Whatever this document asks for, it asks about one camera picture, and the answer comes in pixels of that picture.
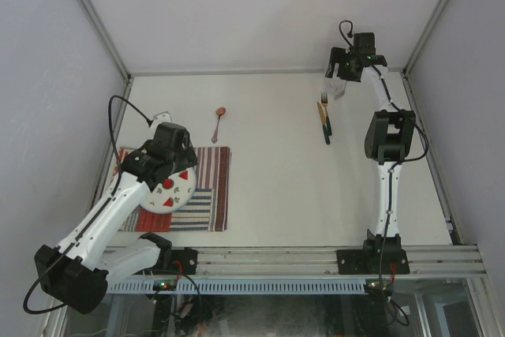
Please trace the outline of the clear drinking glass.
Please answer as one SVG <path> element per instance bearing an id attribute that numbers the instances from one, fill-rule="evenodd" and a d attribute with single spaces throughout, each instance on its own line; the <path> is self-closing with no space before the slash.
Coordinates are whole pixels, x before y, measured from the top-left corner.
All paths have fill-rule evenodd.
<path id="1" fill-rule="evenodd" d="M 346 93 L 347 81 L 340 79 L 334 74 L 332 78 L 324 78 L 324 92 L 329 101 L 336 101 L 342 98 Z"/>

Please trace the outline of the white watermelon pattern plate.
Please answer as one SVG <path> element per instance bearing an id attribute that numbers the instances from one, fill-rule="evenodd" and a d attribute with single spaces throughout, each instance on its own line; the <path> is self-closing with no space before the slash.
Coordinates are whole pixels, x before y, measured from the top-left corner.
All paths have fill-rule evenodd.
<path id="1" fill-rule="evenodd" d="M 196 172 L 193 167 L 172 174 L 158 184 L 140 206 L 154 214 L 177 211 L 193 197 L 196 191 Z"/>

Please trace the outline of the gold fork green handle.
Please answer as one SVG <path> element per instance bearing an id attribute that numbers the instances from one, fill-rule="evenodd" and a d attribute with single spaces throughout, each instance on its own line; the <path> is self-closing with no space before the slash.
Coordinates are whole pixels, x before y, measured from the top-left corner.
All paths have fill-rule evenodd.
<path id="1" fill-rule="evenodd" d="M 327 110 L 328 99 L 327 99 L 327 93 L 326 92 L 322 92 L 321 93 L 320 102 L 321 102 L 321 105 L 322 105 L 322 107 L 324 109 L 324 114 L 325 114 L 325 118 L 326 118 L 327 133 L 328 133 L 328 136 L 331 137 L 332 136 L 332 128 L 331 128 L 331 121 L 330 121 L 330 118 L 329 118 L 329 113 L 328 113 L 328 110 Z"/>

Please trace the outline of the pink handled spoon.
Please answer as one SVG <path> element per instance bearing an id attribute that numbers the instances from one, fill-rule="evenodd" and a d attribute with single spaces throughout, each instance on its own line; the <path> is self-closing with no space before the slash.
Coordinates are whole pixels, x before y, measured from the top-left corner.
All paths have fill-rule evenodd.
<path id="1" fill-rule="evenodd" d="M 212 138 L 211 138 L 211 142 L 213 144 L 216 144 L 217 141 L 218 141 L 218 136 L 219 136 L 219 124 L 220 124 L 220 120 L 222 118 L 222 116 L 226 113 L 226 108 L 225 107 L 220 107 L 216 110 L 215 114 L 217 116 L 217 122 L 216 122 L 216 126 L 215 126 L 215 130 L 214 130 L 214 133 L 212 135 Z"/>

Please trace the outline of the striped patchwork placemat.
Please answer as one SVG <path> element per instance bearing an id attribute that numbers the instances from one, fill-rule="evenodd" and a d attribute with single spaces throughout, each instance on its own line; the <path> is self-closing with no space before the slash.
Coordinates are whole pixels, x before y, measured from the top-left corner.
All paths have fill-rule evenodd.
<path id="1" fill-rule="evenodd" d="M 121 232 L 223 232 L 227 229 L 231 150 L 197 148 L 196 192 L 180 210 L 156 215 L 135 209 L 120 226 Z"/>

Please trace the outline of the gold knife green handle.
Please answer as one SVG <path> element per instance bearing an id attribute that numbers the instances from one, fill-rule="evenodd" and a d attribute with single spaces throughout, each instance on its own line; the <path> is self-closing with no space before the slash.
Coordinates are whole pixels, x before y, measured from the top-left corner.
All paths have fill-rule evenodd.
<path id="1" fill-rule="evenodd" d="M 322 107 L 322 105 L 319 102 L 317 102 L 316 105 L 317 105 L 318 112 L 319 112 L 319 115 L 320 115 L 320 120 L 321 120 L 321 123 L 322 123 L 322 129 L 323 129 L 325 143 L 326 143 L 326 145 L 330 145 L 331 141 L 330 141 L 330 137 L 329 137 L 329 134 L 328 134 L 328 131 L 327 131 L 327 122 L 326 122 L 325 113 L 323 111 L 323 107 Z"/>

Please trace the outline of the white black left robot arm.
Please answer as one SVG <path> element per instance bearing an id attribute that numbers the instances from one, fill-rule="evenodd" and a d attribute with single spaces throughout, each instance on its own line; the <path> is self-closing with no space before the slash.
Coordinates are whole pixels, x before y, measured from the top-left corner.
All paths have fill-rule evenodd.
<path id="1" fill-rule="evenodd" d="M 184 207 L 196 191 L 198 159 L 189 131 L 171 122 L 161 122 L 153 130 L 152 139 L 117 159 L 113 184 L 80 224 L 55 247 L 42 245 L 35 254 L 34 285 L 79 313 L 90 313 L 109 287 L 123 279 L 146 268 L 163 274 L 172 266 L 171 242 L 153 232 L 103 255 L 137 207 L 169 215 Z"/>

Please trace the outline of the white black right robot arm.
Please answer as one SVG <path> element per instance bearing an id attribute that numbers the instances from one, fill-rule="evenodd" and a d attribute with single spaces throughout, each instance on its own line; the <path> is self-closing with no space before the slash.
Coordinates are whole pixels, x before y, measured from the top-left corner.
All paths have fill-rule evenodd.
<path id="1" fill-rule="evenodd" d="M 382 272 L 402 253 L 398 227 L 398 187 L 402 164 L 410 153 L 415 113 L 394 101 L 385 76 L 387 62 L 376 53 L 372 32 L 347 32 L 347 48 L 333 47 L 326 78 L 362 83 L 374 90 L 376 110 L 365 135 L 365 156 L 376 164 L 374 222 L 363 244 L 362 262 L 373 273 Z"/>

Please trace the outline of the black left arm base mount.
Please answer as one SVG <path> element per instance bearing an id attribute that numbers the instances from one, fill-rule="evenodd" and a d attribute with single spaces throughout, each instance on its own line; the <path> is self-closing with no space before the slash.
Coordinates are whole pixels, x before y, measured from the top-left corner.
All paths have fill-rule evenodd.
<path id="1" fill-rule="evenodd" d="M 175 273 L 195 275 L 197 268 L 198 252 L 195 249 L 170 249 L 162 251 L 160 258 L 154 266 L 145 268 L 145 271 L 153 274 Z"/>

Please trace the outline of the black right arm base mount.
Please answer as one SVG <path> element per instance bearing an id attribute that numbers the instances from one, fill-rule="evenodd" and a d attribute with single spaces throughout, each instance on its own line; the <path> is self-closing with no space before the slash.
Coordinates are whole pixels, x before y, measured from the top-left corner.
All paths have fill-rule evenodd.
<path id="1" fill-rule="evenodd" d="M 340 275 L 408 275 L 410 266 L 406 251 L 396 253 L 367 253 L 363 249 L 339 249 L 336 251 Z"/>

